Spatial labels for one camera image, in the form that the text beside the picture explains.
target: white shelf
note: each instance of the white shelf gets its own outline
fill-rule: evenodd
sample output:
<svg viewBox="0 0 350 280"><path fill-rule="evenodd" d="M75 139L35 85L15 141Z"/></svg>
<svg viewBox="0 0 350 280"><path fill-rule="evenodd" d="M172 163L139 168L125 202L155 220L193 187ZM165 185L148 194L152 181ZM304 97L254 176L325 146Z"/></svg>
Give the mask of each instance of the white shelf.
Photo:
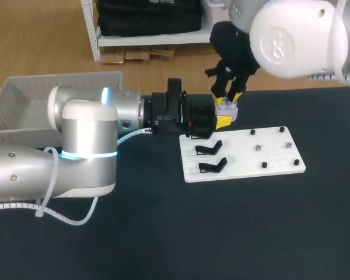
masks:
<svg viewBox="0 0 350 280"><path fill-rule="evenodd" d="M172 45L172 44L198 44L209 43L211 31L205 23L199 31L167 34L157 36L141 37L105 37L101 35L100 28L95 30L95 20L93 18L93 0L80 0L82 3L83 14L88 31L89 41L91 43L93 58L100 61L100 47L122 47L122 46L155 46L155 45Z"/></svg>
<svg viewBox="0 0 350 280"><path fill-rule="evenodd" d="M140 36L140 37L117 37L117 36L100 36L97 40L99 47L121 47L121 46L155 46L155 45L173 45L173 44L198 44L210 42L210 30L203 24L199 31L180 33L180 34L163 34L157 36Z"/></svg>

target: black clip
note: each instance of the black clip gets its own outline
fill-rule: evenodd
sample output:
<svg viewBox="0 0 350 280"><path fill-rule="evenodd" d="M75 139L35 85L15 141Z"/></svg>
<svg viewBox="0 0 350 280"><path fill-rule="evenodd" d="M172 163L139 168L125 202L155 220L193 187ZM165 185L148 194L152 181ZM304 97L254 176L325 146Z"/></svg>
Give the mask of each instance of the black clip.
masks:
<svg viewBox="0 0 350 280"><path fill-rule="evenodd" d="M199 172L200 173L220 173L224 169L224 167L227 165L228 161L227 158L224 157L218 165L212 165L207 163L199 163Z"/></svg>
<svg viewBox="0 0 350 280"><path fill-rule="evenodd" d="M223 146L223 142L222 140L219 140L214 148L208 148L208 147L205 147L205 146L196 146L196 152L197 152L197 155L211 155L211 156L215 156L219 150L221 149L221 147Z"/></svg>

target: black bag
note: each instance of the black bag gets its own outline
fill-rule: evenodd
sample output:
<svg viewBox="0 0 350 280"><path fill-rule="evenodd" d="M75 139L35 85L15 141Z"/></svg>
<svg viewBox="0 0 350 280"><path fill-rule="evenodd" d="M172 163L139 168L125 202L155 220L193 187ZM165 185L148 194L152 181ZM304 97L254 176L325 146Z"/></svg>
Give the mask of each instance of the black bag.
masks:
<svg viewBox="0 0 350 280"><path fill-rule="evenodd" d="M97 10L104 36L150 36L201 28L200 0L99 0Z"/></svg>

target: white cable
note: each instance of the white cable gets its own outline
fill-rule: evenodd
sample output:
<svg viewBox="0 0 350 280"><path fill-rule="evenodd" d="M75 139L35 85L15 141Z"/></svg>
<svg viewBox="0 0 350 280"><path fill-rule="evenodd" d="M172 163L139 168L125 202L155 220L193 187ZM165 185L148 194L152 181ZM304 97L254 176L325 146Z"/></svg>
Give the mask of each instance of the white cable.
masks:
<svg viewBox="0 0 350 280"><path fill-rule="evenodd" d="M321 81L335 81L338 80L336 74L317 74L308 76L308 79L311 80L321 80ZM345 82L350 82L350 75L344 75Z"/></svg>
<svg viewBox="0 0 350 280"><path fill-rule="evenodd" d="M150 128L142 128L142 129L133 131L133 132L127 134L126 136L123 136L121 139L119 139L118 146L120 144L122 144L124 141L130 139L131 137L134 137L134 136L140 135L140 134L152 134L152 130Z"/></svg>
<svg viewBox="0 0 350 280"><path fill-rule="evenodd" d="M53 153L53 159L54 159L54 164L53 164L53 171L52 171L52 176L51 176L51 181L49 183L48 190L45 194L43 203L40 205L40 208L36 211L35 216L37 217L43 217L44 216L44 208L47 206L49 199L51 198L51 195L53 193L54 186L56 185L56 181L58 178L58 167L60 163L60 158L58 156L58 152L55 148L52 147L47 147L44 149L44 151L47 153L49 151L52 151Z"/></svg>
<svg viewBox="0 0 350 280"><path fill-rule="evenodd" d="M56 219L59 219L69 225L72 226L82 226L84 225L86 222L88 222L88 220L91 218L93 211L95 210L96 207L96 203L97 203L97 197L95 197L93 199L92 205L86 215L86 217L82 220L72 220L69 218L66 218L64 215L61 215L60 213L57 213L56 211L45 207L44 208L44 212L55 217ZM0 210L1 209L32 209L32 210L39 210L40 206L34 203L25 203L25 202L16 202L16 203L0 203Z"/></svg>
<svg viewBox="0 0 350 280"><path fill-rule="evenodd" d="M152 131L151 129L140 129L134 132L131 132L129 134L127 134L126 136L122 137L121 139L118 140L117 142L117 146L119 146L120 144L122 144L124 141L132 138L133 136L136 135L140 135L140 134L151 134ZM58 165L59 165L59 157L58 157L58 153L54 148L46 148L44 151L48 152L48 151L52 151L53 153L53 157L54 157L54 169L52 172L52 177L51 177L51 181L50 181L50 185L48 187L47 193L45 194L45 198L44 201L41 205L37 205L34 203L24 203L24 202L16 202L16 203L0 203L0 210L2 209L32 209L32 210L36 210L37 214L36 216L39 216L41 214L41 216L43 215L43 212L55 217L56 219L59 219L69 225L72 226L82 226L84 225L86 222L88 222L88 220L91 218L93 211L95 210L96 204L97 204L97 200L99 199L98 197L95 197L92 201L92 205L89 208L89 211L87 213L87 215L84 217L84 219L82 220L72 220L69 219L67 217L65 217L64 215L61 215L60 213L46 207L50 196L53 192L54 186L55 186L55 182L57 180L57 176L58 176Z"/></svg>

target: metal screw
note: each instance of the metal screw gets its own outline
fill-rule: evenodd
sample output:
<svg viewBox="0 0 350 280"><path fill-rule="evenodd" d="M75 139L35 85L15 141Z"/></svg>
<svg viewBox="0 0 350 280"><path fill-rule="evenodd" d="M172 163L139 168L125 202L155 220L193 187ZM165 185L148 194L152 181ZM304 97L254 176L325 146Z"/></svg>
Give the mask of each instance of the metal screw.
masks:
<svg viewBox="0 0 350 280"><path fill-rule="evenodd" d="M15 182L15 181L18 180L18 176L17 176L17 175L11 175L10 180L11 180L12 182Z"/></svg>
<svg viewBox="0 0 350 280"><path fill-rule="evenodd" d="M123 126L123 128L127 129L131 126L131 124L130 124L130 122L125 121L125 122L123 122L122 126Z"/></svg>

